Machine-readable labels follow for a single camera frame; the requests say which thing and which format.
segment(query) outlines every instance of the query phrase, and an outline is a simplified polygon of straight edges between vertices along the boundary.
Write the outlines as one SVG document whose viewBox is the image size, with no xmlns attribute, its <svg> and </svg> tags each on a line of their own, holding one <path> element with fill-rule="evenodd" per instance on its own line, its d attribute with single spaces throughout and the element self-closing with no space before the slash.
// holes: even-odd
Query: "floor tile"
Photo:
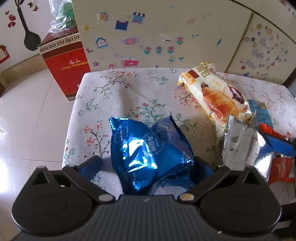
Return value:
<svg viewBox="0 0 296 241">
<path fill-rule="evenodd" d="M 35 130 L 53 77 L 48 69 L 10 83 L 0 98 L 0 156 L 31 159 Z"/>
<path fill-rule="evenodd" d="M 30 160 L 0 157 L 0 239 L 11 240 L 18 229 L 11 217 L 11 207 L 29 178 Z"/>
<path fill-rule="evenodd" d="M 62 169 L 62 163 L 57 161 L 31 161 L 30 175 L 35 171 L 38 166 L 46 166 L 48 170 L 55 171 Z"/>
<path fill-rule="evenodd" d="M 73 105 L 54 80 L 41 111 L 31 160 L 62 161 Z"/>
</svg>

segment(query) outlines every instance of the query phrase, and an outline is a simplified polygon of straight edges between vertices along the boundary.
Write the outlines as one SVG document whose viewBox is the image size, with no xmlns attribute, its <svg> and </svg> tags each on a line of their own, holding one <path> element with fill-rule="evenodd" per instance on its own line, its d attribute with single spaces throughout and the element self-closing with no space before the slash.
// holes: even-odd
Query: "shiny blue package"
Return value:
<svg viewBox="0 0 296 241">
<path fill-rule="evenodd" d="M 110 125 L 112 166 L 124 194 L 152 195 L 160 184 L 194 186 L 189 179 L 193 152 L 172 116 L 152 127 L 114 117 Z"/>
</svg>

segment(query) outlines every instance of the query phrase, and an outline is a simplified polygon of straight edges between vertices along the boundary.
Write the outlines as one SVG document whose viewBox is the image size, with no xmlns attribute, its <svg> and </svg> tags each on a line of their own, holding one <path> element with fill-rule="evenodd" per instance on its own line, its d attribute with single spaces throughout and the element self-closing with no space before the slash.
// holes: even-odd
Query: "red box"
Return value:
<svg viewBox="0 0 296 241">
<path fill-rule="evenodd" d="M 77 27 L 48 33 L 38 49 L 65 96 L 75 100 L 82 77 L 91 71 Z"/>
</svg>

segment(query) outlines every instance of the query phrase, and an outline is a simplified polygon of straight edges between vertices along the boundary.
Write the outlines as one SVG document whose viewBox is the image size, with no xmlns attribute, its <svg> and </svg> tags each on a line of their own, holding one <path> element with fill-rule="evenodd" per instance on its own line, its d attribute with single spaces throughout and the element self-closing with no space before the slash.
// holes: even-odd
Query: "tablecloth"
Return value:
<svg viewBox="0 0 296 241">
<path fill-rule="evenodd" d="M 109 118 L 125 117 L 151 126 L 172 113 L 188 139 L 193 152 L 205 161 L 222 163 L 216 147 L 215 126 L 194 97 L 177 85 L 187 69 L 134 68 L 92 72 L 84 75 L 73 106 L 63 156 L 63 166 L 79 165 L 93 155 L 103 159 L 103 168 L 93 183 L 113 194 L 122 194 L 110 159 L 111 128 Z M 237 87 L 247 99 L 265 102 L 275 131 L 296 136 L 296 101 L 282 85 L 233 74 L 218 73 Z M 173 187 L 159 187 L 156 194 L 166 194 Z M 293 183 L 271 185 L 281 204 L 295 199 Z"/>
</svg>

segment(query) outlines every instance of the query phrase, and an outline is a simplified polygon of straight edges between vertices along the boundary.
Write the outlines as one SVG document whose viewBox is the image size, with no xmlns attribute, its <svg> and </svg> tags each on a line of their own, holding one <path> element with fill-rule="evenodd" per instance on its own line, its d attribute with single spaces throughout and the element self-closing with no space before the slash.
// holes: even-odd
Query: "bread package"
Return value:
<svg viewBox="0 0 296 241">
<path fill-rule="evenodd" d="M 210 120 L 216 125 L 217 139 L 223 136 L 226 121 L 233 115 L 241 122 L 252 117 L 247 99 L 232 85 L 216 74 L 213 63 L 202 62 L 188 72 L 181 73 L 178 85 L 185 85 Z"/>
</svg>

